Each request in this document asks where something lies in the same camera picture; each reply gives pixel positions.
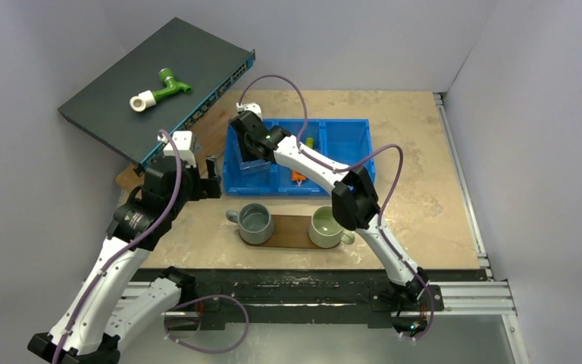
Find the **mug handle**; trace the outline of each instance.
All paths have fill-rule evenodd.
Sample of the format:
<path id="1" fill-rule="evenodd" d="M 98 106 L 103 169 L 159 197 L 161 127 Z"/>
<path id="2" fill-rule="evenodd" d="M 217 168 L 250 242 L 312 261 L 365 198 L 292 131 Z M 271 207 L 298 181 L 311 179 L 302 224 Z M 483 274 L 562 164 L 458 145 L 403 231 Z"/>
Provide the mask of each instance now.
<path id="1" fill-rule="evenodd" d="M 347 245 L 352 245 L 354 241 L 355 235 L 349 230 L 343 230 L 343 235 L 340 237 L 340 242 Z"/>
<path id="2" fill-rule="evenodd" d="M 231 222 L 237 224 L 237 221 L 238 221 L 237 215 L 238 215 L 237 211 L 227 210 L 226 216 L 227 216 L 228 221 L 231 221 Z"/>

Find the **orange object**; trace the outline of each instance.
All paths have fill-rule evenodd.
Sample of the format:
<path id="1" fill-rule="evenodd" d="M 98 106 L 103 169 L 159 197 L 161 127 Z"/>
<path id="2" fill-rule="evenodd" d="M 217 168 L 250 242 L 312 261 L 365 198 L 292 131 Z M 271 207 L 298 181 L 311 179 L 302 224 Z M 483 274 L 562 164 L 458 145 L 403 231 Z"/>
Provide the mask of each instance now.
<path id="1" fill-rule="evenodd" d="M 313 138 L 311 138 L 311 137 L 307 138 L 306 146 L 308 146 L 309 148 L 313 149 L 313 143 L 314 143 Z M 307 179 L 307 177 L 303 176 L 298 171 L 291 170 L 291 180 L 297 182 L 298 183 L 298 187 L 300 187 L 300 185 L 302 185 L 302 182 L 304 180 L 306 180 L 306 179 Z"/>
<path id="2" fill-rule="evenodd" d="M 295 169 L 291 171 L 291 180 L 298 181 L 298 180 L 306 180 L 307 177 L 300 174 L 300 172 L 296 171 Z"/>

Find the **wooden tray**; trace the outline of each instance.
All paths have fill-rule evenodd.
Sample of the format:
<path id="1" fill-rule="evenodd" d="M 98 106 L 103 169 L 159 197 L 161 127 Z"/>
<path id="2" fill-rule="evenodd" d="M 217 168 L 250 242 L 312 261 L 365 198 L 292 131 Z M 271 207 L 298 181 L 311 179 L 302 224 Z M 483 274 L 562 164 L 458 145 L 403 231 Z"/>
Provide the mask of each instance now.
<path id="1" fill-rule="evenodd" d="M 309 239 L 308 229 L 311 216 L 272 215 L 275 226 L 273 236 L 263 244 L 249 244 L 263 248 L 333 249 L 320 248 Z"/>

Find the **white pipe fitting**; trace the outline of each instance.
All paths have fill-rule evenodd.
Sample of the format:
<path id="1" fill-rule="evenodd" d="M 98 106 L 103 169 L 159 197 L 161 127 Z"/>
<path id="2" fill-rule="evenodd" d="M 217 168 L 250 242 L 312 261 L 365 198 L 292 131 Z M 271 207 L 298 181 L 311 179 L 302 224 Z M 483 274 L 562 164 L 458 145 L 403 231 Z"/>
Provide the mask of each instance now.
<path id="1" fill-rule="evenodd" d="M 151 106 L 155 106 L 155 104 L 157 104 L 157 101 L 155 101 L 155 97 L 150 90 L 130 98 L 130 107 L 137 112 L 142 112 Z"/>

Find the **green pipe fitting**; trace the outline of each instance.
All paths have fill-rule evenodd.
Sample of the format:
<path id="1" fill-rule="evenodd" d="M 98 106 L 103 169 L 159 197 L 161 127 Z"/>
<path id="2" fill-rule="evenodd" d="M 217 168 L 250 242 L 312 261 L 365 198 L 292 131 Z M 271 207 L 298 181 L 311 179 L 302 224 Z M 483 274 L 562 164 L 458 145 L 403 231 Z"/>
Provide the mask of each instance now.
<path id="1" fill-rule="evenodd" d="M 157 91 L 144 91 L 137 96 L 130 98 L 130 107 L 137 111 L 142 112 L 151 106 L 157 104 L 158 101 L 162 100 L 164 97 L 174 95 L 178 92 L 191 93 L 191 86 L 184 82 L 179 82 L 175 80 L 175 73 L 170 68 L 164 68 L 159 71 L 159 80 L 166 86 L 163 89 Z"/>
<path id="2" fill-rule="evenodd" d="M 192 91 L 188 84 L 175 80 L 175 73 L 170 68 L 165 68 L 159 71 L 159 80 L 161 80 L 166 87 L 159 91 L 152 92 L 152 95 L 157 102 L 164 97 L 176 94 L 179 91 L 184 91 L 184 93 L 190 93 Z"/>

